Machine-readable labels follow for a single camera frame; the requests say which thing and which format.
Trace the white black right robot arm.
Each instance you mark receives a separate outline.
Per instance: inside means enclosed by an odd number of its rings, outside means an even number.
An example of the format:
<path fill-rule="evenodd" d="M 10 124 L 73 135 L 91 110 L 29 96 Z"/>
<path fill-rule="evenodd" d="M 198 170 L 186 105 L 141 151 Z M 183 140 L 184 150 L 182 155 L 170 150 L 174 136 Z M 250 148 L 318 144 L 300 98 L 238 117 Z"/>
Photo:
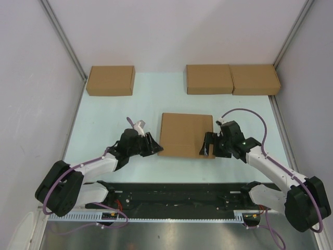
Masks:
<path fill-rule="evenodd" d="M 206 132 L 200 155 L 212 153 L 216 157 L 236 158 L 266 177 L 277 189 L 253 181 L 241 188 L 240 203 L 246 209 L 262 205 L 286 216 L 299 232 L 323 224 L 331 215 L 331 208 L 323 182 L 316 176 L 308 178 L 282 166 L 263 152 L 262 144 L 254 138 L 245 138 L 235 121 L 218 121 L 220 132 Z"/>

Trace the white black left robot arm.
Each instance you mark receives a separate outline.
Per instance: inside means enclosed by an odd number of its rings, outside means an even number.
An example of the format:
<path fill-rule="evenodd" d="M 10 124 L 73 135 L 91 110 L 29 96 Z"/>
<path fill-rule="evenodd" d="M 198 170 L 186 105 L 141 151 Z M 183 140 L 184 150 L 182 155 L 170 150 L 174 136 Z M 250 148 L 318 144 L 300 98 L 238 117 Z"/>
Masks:
<path fill-rule="evenodd" d="M 115 195 L 104 181 L 92 179 L 124 167 L 130 157 L 147 157 L 163 151 L 149 132 L 139 134 L 135 129 L 126 129 L 113 146 L 95 159 L 70 165 L 63 160 L 53 164 L 37 188 L 35 198 L 43 204 L 43 213 L 65 216 L 73 208 L 98 203 L 103 208 L 111 207 Z"/>

